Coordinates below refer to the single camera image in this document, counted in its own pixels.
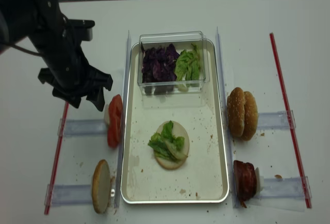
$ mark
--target metal baking tray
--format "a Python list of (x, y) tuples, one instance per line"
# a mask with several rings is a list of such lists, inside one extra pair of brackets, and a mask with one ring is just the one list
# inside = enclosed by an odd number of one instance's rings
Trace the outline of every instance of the metal baking tray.
[[(206, 44), (210, 81), (201, 92), (182, 94), (143, 95), (137, 79), (138, 44), (131, 50), (121, 175), (121, 194), (127, 203), (217, 203), (228, 196), (215, 47), (209, 40)], [(179, 122), (190, 140), (189, 157), (176, 170), (160, 167), (147, 145), (168, 120)]]

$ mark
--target black robotic arm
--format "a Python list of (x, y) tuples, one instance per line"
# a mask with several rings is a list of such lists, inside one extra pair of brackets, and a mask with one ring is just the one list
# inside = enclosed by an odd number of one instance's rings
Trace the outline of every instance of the black robotic arm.
[(103, 87), (111, 90), (111, 75), (89, 65), (81, 49), (92, 39), (94, 21), (69, 20), (58, 0), (0, 0), (0, 52), (28, 36), (48, 68), (38, 79), (54, 87), (53, 96), (78, 108), (87, 96), (95, 107), (104, 107)]

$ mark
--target purple cabbage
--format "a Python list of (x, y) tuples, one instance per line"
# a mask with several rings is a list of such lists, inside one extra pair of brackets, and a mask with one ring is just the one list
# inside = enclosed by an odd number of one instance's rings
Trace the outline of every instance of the purple cabbage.
[(151, 48), (143, 52), (142, 65), (142, 82), (168, 82), (175, 81), (176, 75), (174, 73), (176, 60), (179, 57), (173, 44), (170, 44), (166, 49), (163, 47)]

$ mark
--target hamburger bun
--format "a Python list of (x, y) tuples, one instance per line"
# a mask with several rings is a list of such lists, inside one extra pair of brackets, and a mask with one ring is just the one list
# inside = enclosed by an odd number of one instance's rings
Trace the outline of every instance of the hamburger bun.
[[(157, 129), (156, 132), (159, 133), (159, 134), (161, 134), (161, 132), (163, 130), (164, 124), (166, 124), (168, 122), (169, 121), (164, 122), (161, 126), (159, 126), (159, 128)], [(181, 152), (188, 156), (188, 152), (189, 152), (189, 137), (188, 137), (188, 133), (187, 133), (187, 131), (185, 130), (185, 128), (181, 124), (179, 124), (178, 122), (175, 122), (175, 121), (172, 121), (172, 122), (173, 122), (172, 134), (175, 137), (182, 136), (185, 139), (185, 143), (184, 143), (184, 146), (183, 146)], [(161, 165), (161, 167), (163, 167), (165, 169), (168, 169), (168, 170), (177, 169), (180, 166), (182, 166), (183, 163), (186, 161), (186, 159), (182, 159), (179, 162), (173, 162), (173, 161), (169, 161), (167, 159), (159, 158), (159, 157), (155, 157), (155, 159), (158, 162), (158, 164)]]
[(241, 136), (242, 140), (250, 140), (257, 131), (258, 126), (258, 108), (256, 100), (248, 91), (244, 92), (245, 105), (244, 105), (244, 131)]
[(92, 182), (92, 200), (95, 212), (102, 214), (107, 210), (111, 188), (109, 165), (105, 159), (97, 164)]
[(245, 116), (244, 91), (236, 87), (227, 98), (228, 127), (233, 137), (241, 137), (244, 131)]

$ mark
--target red stick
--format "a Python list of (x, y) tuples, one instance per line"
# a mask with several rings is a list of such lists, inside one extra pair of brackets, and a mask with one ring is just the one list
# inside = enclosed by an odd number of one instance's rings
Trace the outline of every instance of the red stick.
[(54, 184), (55, 184), (58, 158), (60, 156), (62, 139), (63, 139), (63, 129), (64, 129), (65, 121), (67, 119), (68, 108), (69, 108), (69, 104), (66, 102), (65, 105), (64, 105), (64, 111), (63, 111), (63, 116), (62, 116), (60, 132), (58, 134), (57, 147), (56, 147), (55, 158), (54, 158), (54, 163), (53, 163), (51, 182), (49, 183), (50, 186), (49, 186), (48, 192), (47, 192), (48, 199), (46, 201), (46, 207), (45, 207), (44, 215), (48, 215), (49, 212), (50, 212), (50, 208), (51, 208), (51, 201), (52, 201), (52, 194), (53, 194), (53, 189), (54, 189)]
[[(276, 63), (276, 68), (277, 68), (277, 74), (278, 74), (279, 83), (281, 85), (280, 87), (282, 89), (282, 95), (283, 95), (283, 99), (284, 99), (284, 105), (285, 105), (285, 109), (288, 113), (288, 122), (291, 123), (291, 120), (292, 120), (292, 116), (291, 116), (291, 112), (290, 112), (291, 109), (290, 109), (290, 105), (289, 105), (287, 92), (285, 90), (281, 66), (279, 64), (279, 58), (278, 58), (278, 53), (277, 53), (277, 49), (276, 49), (274, 34), (270, 33), (269, 36), (270, 36), (270, 41), (272, 43), (272, 48), (273, 48), (273, 53), (274, 53), (274, 58), (275, 58), (275, 63)], [(294, 147), (294, 152), (295, 152), (295, 158), (297, 159), (299, 174), (300, 174), (300, 177), (302, 178), (306, 206), (308, 209), (311, 209), (311, 200), (310, 200), (310, 195), (308, 193), (306, 182), (305, 182), (305, 172), (304, 172), (304, 168), (303, 168), (303, 162), (301, 161), (301, 156), (300, 156), (300, 152), (299, 152), (298, 141), (297, 141), (297, 137), (295, 134), (295, 129), (290, 129), (290, 132), (291, 132), (291, 137), (292, 137), (292, 142), (293, 142), (293, 147)]]

